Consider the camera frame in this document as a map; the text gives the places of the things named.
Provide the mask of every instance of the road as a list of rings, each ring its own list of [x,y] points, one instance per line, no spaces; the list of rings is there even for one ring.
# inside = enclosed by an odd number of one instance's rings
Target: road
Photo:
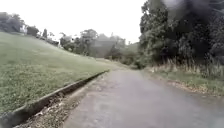
[[[185,92],[139,71],[106,74],[64,128],[224,128],[223,100]]]

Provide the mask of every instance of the green grass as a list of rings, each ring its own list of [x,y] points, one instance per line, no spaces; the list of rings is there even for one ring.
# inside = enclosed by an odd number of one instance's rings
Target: green grass
[[[216,96],[224,95],[223,81],[220,79],[204,78],[198,73],[185,72],[179,69],[176,71],[157,70],[154,74],[167,80],[183,83],[183,85],[196,92]]]
[[[0,113],[112,67],[32,37],[0,33]]]

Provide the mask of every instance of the wet road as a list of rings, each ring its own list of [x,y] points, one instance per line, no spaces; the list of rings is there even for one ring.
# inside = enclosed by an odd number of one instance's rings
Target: wet road
[[[71,112],[64,128],[224,128],[221,99],[205,98],[138,71],[112,71]]]

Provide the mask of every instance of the overcast sky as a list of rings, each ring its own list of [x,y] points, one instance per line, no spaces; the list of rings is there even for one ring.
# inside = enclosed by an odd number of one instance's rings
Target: overcast sky
[[[138,41],[141,6],[146,0],[4,0],[0,11],[18,13],[28,25],[54,33],[79,34],[93,28]]]

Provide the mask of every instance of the road edge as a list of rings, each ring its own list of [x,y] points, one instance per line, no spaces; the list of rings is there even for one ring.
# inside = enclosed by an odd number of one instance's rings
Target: road edge
[[[27,119],[34,116],[38,112],[40,112],[44,107],[48,106],[51,103],[51,100],[54,99],[55,97],[60,96],[60,95],[67,95],[71,92],[74,92],[77,89],[86,85],[88,82],[92,81],[93,79],[97,78],[98,76],[100,76],[108,71],[109,70],[97,73],[87,79],[80,80],[73,84],[62,87],[50,94],[45,95],[42,98],[39,98],[38,100],[36,100],[28,105],[24,105],[12,112],[9,112],[9,113],[1,116],[0,117],[0,128],[12,128],[14,126],[17,126],[17,125],[25,122]]]

